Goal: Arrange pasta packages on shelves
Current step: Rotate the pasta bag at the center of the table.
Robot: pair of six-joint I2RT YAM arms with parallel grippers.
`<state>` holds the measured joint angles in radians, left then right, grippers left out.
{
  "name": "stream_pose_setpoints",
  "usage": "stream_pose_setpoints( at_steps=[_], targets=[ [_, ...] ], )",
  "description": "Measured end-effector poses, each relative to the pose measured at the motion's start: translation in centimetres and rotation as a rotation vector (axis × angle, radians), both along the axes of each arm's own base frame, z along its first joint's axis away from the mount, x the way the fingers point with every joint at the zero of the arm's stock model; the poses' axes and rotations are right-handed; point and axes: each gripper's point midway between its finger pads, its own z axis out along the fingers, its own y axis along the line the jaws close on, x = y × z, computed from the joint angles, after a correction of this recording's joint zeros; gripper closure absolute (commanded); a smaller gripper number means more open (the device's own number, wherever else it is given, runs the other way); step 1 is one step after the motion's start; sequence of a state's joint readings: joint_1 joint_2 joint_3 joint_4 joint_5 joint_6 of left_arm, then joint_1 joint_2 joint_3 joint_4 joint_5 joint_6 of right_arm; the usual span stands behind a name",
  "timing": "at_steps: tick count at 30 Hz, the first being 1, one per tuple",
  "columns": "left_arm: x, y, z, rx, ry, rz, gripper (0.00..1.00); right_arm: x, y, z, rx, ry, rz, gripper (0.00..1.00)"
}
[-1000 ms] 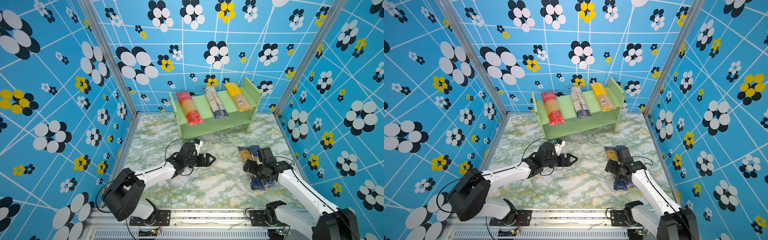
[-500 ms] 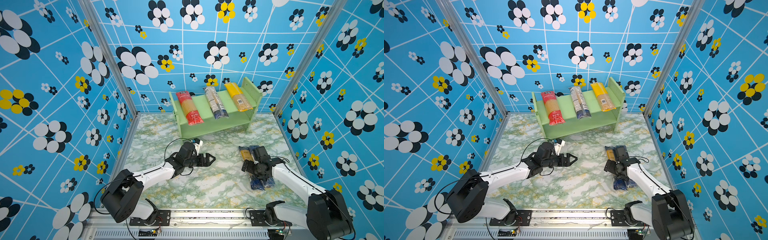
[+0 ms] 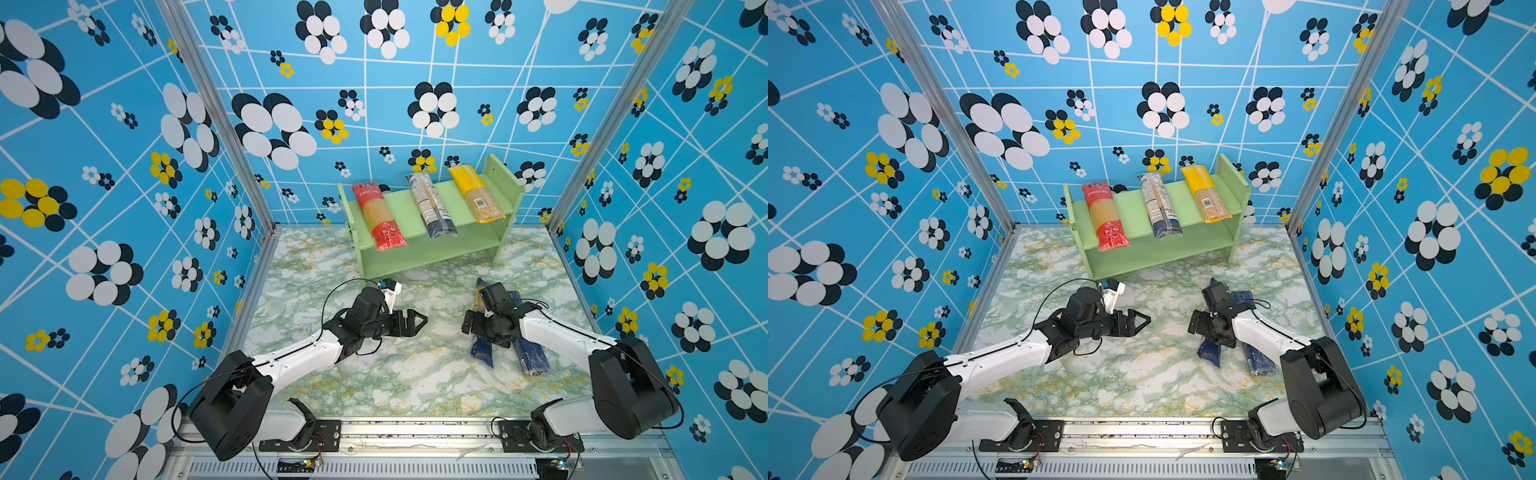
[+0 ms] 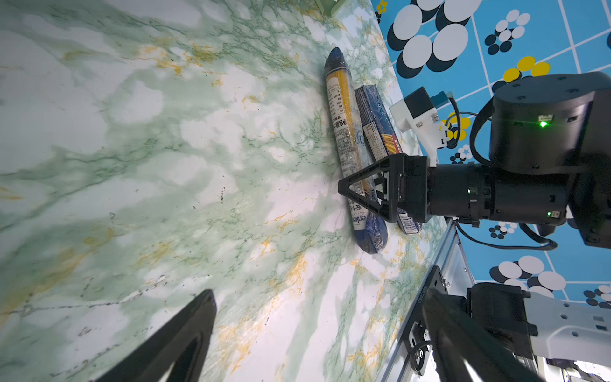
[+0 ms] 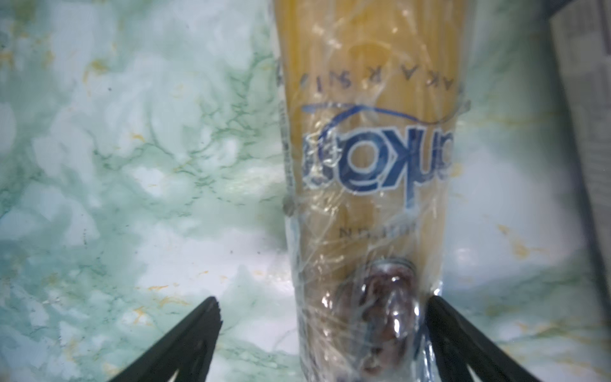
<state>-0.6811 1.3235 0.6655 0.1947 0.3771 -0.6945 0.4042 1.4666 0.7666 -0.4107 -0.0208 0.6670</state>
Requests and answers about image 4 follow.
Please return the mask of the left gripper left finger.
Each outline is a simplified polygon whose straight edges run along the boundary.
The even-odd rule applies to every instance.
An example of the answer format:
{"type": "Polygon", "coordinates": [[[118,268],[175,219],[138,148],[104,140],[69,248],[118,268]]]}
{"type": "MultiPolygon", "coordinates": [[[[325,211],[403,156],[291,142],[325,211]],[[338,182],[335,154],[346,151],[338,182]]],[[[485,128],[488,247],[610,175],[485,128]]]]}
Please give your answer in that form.
{"type": "Polygon", "coordinates": [[[202,291],[99,381],[198,381],[213,334],[216,301],[202,291]]]}

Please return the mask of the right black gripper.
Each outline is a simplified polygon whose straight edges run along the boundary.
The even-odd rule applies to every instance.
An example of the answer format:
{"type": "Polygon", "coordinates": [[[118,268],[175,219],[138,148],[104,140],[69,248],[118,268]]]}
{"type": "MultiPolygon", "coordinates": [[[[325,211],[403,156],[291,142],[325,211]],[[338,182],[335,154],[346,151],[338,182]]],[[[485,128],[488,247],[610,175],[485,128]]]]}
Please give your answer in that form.
{"type": "Polygon", "coordinates": [[[569,202],[564,175],[524,175],[482,164],[429,166],[423,156],[393,154],[349,175],[338,192],[386,222],[400,208],[415,221],[433,216],[559,226],[569,202]]]}

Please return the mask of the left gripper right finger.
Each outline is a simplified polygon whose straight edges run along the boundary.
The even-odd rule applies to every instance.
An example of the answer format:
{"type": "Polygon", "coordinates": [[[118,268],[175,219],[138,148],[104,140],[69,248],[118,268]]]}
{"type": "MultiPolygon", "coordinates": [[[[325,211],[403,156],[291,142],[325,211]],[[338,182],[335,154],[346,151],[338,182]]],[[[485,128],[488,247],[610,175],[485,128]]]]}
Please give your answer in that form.
{"type": "Polygon", "coordinates": [[[471,381],[468,368],[483,381],[541,380],[450,302],[451,298],[429,290],[423,305],[440,380],[471,381]]]}

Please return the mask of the dark blue Barilla spaghetti package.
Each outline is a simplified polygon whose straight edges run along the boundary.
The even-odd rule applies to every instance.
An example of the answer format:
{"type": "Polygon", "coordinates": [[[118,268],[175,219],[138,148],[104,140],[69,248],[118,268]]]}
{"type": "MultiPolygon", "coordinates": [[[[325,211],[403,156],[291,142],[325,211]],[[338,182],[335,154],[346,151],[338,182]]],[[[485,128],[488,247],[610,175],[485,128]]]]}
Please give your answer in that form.
{"type": "MultiPolygon", "coordinates": [[[[366,146],[373,162],[378,162],[388,155],[402,154],[403,149],[383,105],[377,86],[375,84],[363,85],[356,89],[355,95],[366,146]]],[[[369,180],[374,181],[378,198],[381,199],[382,174],[374,175],[369,180]]],[[[397,224],[403,234],[415,235],[420,233],[420,223],[414,221],[404,210],[397,208],[397,211],[397,224]]]]}

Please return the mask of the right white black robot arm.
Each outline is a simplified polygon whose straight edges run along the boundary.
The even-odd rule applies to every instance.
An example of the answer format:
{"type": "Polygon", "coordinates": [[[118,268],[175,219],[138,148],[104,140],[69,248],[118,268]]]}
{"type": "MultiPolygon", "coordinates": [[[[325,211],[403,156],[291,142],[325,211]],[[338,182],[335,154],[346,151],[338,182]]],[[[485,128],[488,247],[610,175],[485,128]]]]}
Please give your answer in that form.
{"type": "MultiPolygon", "coordinates": [[[[588,246],[610,245],[610,78],[530,76],[499,88],[477,114],[490,124],[489,156],[438,165],[393,154],[340,180],[338,191],[385,221],[400,211],[459,224],[511,221],[550,251],[572,218],[588,246]]],[[[478,283],[465,296],[427,290],[421,312],[443,381],[536,381],[523,359],[610,363],[610,314],[519,286],[478,283]]]]}

